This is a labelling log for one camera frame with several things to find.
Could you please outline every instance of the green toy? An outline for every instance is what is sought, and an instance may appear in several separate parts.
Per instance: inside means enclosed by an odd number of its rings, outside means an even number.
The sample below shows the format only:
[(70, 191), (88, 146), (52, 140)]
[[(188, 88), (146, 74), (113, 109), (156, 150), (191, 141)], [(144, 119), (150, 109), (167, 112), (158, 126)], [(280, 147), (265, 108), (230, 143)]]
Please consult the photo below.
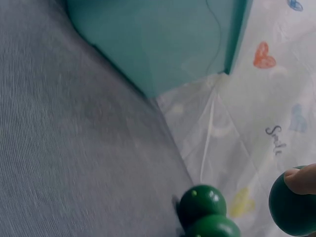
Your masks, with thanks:
[(218, 189), (209, 185), (198, 185), (184, 193), (178, 212), (181, 223), (186, 229), (187, 226), (207, 215), (226, 216), (226, 202)]
[(205, 216), (186, 231), (186, 237), (239, 237), (238, 226), (221, 215)]
[(270, 191), (269, 209), (272, 218), (285, 233), (307, 236), (316, 231), (316, 195), (293, 193), (283, 177), (284, 173), (277, 178)]
[(177, 206), (185, 237), (240, 237), (238, 226), (226, 218), (226, 202), (218, 189), (198, 185), (187, 190)]

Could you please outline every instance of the teal fabric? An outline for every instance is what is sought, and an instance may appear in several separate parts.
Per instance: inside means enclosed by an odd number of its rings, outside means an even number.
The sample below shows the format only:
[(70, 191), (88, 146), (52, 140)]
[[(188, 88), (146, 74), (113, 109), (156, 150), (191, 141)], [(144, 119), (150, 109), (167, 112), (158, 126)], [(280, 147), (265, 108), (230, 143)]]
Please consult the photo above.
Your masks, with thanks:
[(249, 0), (68, 0), (77, 31), (147, 96), (229, 73)]

